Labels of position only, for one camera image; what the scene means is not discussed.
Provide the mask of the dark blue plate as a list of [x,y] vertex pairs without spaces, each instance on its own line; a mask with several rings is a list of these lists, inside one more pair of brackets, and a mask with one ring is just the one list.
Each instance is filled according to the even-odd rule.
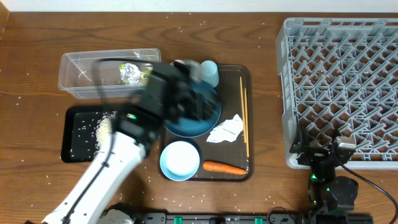
[[[216,90],[209,83],[194,83],[192,87],[196,92],[202,93],[205,96],[210,96],[210,93],[213,93],[219,100]],[[218,102],[215,108],[215,113],[210,117],[210,119],[192,120],[188,118],[179,118],[177,123],[166,120],[165,128],[176,136],[183,138],[195,138],[210,131],[217,124],[220,116],[221,103]]]

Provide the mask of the light blue bowl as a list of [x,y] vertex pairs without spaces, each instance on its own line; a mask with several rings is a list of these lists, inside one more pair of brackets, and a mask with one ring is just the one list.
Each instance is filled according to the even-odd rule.
[[187,141],[174,141],[162,151],[160,169],[168,179],[185,181],[197,172],[200,155],[196,147]]

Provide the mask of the orange carrot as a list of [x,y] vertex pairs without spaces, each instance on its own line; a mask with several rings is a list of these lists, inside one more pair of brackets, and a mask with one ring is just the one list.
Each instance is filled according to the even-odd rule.
[[244,169],[223,164],[220,162],[205,161],[202,165],[202,168],[210,172],[220,172],[220,173],[234,174],[234,175],[246,175],[246,171]]

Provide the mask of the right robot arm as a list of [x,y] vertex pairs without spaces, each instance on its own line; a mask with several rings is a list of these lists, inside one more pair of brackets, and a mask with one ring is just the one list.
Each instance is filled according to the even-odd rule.
[[310,136],[298,125],[289,152],[297,155],[297,162],[309,166],[308,198],[314,207],[299,215],[297,223],[348,223],[348,212],[354,210],[358,196],[358,182],[337,176],[336,168],[343,166],[354,154],[353,139],[333,131],[332,140],[325,147],[310,145]]

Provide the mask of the pile of white rice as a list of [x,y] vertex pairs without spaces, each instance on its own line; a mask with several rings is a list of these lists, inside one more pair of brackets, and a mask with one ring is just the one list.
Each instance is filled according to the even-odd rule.
[[102,145],[109,139],[109,135],[112,133],[112,124],[111,120],[115,118],[116,112],[105,113],[97,122],[97,126],[95,127],[95,136],[96,136],[96,152],[101,149]]

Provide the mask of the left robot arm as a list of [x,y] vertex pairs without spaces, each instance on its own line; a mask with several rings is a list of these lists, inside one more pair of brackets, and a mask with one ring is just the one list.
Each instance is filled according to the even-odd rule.
[[216,96],[193,89],[200,66],[192,60],[152,63],[139,101],[121,105],[112,132],[76,186],[43,223],[97,223],[126,177],[149,155],[165,121],[210,119]]

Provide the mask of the foil snack wrapper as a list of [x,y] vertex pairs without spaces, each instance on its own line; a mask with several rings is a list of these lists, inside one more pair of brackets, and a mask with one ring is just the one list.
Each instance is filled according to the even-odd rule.
[[121,81],[125,85],[146,85],[152,73],[152,65],[149,63],[125,63],[119,66]]

